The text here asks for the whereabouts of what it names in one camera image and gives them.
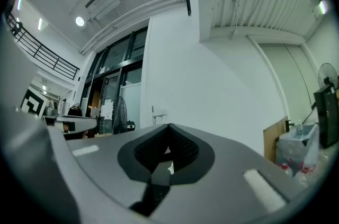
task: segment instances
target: fluorescent light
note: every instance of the fluorescent light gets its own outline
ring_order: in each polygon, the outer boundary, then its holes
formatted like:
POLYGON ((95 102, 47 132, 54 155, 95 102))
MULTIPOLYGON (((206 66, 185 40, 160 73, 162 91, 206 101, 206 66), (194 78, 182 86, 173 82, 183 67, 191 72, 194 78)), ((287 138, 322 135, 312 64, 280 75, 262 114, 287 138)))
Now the fluorescent light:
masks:
POLYGON ((326 9, 325 3, 323 1, 320 1, 319 7, 320 7, 320 10, 322 11, 322 13, 325 14, 327 9, 326 9))
POLYGON ((21 0, 17 0, 17 10, 20 10, 21 7, 21 0))
POLYGON ((41 30, 41 23, 42 23, 42 18, 39 19, 39 25, 38 25, 39 30, 41 30))
POLYGON ((76 22, 76 24, 79 25, 79 26, 84 26, 84 24, 85 24, 84 19, 81 18, 81 17, 75 18, 75 22, 76 22))

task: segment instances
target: black device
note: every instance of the black device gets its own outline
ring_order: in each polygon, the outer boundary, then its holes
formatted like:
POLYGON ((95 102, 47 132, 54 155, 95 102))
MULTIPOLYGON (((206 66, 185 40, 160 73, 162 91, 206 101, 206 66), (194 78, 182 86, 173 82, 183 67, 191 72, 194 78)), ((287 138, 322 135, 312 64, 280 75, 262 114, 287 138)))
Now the black device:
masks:
POLYGON ((294 126, 294 123, 290 123, 291 120, 285 120, 286 132, 290 131, 290 126, 294 126))
POLYGON ((136 129, 136 124, 134 123, 134 121, 128 121, 127 122, 127 131, 134 131, 136 129))
POLYGON ((319 118, 320 143, 327 148, 338 142, 339 138, 339 110, 333 86, 323 86, 314 93, 314 99, 319 118))

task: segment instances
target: standing fan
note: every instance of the standing fan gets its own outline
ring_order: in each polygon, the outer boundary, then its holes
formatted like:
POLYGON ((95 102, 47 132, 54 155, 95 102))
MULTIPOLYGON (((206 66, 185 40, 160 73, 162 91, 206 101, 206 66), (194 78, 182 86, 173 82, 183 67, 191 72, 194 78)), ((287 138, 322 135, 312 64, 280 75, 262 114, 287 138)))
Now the standing fan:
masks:
POLYGON ((337 79, 337 72, 331 64, 324 63, 321 65, 318 73, 318 82, 320 88, 325 85, 332 85, 334 89, 338 89, 337 79))
POLYGON ((119 96, 114 104, 113 134, 127 132, 127 109, 123 97, 119 96))

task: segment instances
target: black sign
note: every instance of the black sign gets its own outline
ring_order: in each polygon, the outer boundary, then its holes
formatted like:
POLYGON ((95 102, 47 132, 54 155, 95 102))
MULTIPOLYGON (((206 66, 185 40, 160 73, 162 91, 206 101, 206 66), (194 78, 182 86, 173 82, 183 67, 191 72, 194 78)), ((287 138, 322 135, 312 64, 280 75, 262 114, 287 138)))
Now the black sign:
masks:
POLYGON ((45 97, 43 97, 39 92, 28 88, 22 101, 21 109, 26 113, 33 113, 41 118, 46 103, 47 99, 45 97))

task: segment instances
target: railing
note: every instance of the railing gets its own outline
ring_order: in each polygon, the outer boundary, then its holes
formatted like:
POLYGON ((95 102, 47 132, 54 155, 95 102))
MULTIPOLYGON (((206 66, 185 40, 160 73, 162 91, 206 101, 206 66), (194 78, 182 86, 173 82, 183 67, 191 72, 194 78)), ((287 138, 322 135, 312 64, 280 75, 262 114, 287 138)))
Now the railing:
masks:
POLYGON ((36 60, 69 79, 74 80, 79 68, 67 62, 62 57, 43 45, 21 23, 18 23, 12 14, 9 15, 7 23, 15 37, 15 42, 36 60))

